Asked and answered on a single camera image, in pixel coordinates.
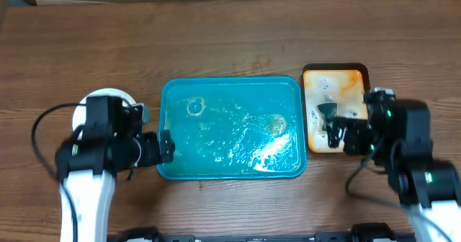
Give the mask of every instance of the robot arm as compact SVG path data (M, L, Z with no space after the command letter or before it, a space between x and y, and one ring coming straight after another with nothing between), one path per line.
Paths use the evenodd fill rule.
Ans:
M373 155L398 193L421 242L461 241L461 183L456 168L432 156L430 113L416 100L395 98L392 90L365 94L367 120L326 119L328 145L344 138L347 155Z
M173 160L174 142L168 131L142 133L148 121L143 104L122 106L119 97L88 97L86 122L56 152L58 180L62 184L61 242L73 241L75 206L78 242L107 240L107 220L117 173Z

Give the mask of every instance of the blue object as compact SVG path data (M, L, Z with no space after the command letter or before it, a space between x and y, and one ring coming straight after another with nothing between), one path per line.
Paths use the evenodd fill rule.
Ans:
M171 180L266 179L307 165L299 84L288 76L174 79L161 92L158 131L170 130Z

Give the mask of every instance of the green light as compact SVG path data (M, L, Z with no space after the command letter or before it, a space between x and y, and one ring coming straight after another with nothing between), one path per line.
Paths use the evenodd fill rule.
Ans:
M426 172L424 175L426 176L426 183L430 184L430 183L433 182L432 174L431 174L431 173Z

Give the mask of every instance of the teal tray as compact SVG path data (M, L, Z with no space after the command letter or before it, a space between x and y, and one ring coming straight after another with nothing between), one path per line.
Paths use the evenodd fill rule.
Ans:
M307 165L301 91L288 76L174 79L161 92L171 180L293 178Z

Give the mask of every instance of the wooden table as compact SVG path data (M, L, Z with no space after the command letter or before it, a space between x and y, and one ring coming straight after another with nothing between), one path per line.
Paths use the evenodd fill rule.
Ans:
M267 0L10 8L0 34L0 240L57 241L57 185L30 147L48 107L102 87L151 109L170 79L287 74L307 63L360 62L372 86L429 103L434 155L461 169L461 0ZM48 159L71 129L71 110L40 126ZM167 181L155 168L119 175L109 232L157 225L165 233L306 234L405 214L351 200L344 181L358 158L308 155L296 179ZM390 200L384 176L353 186Z

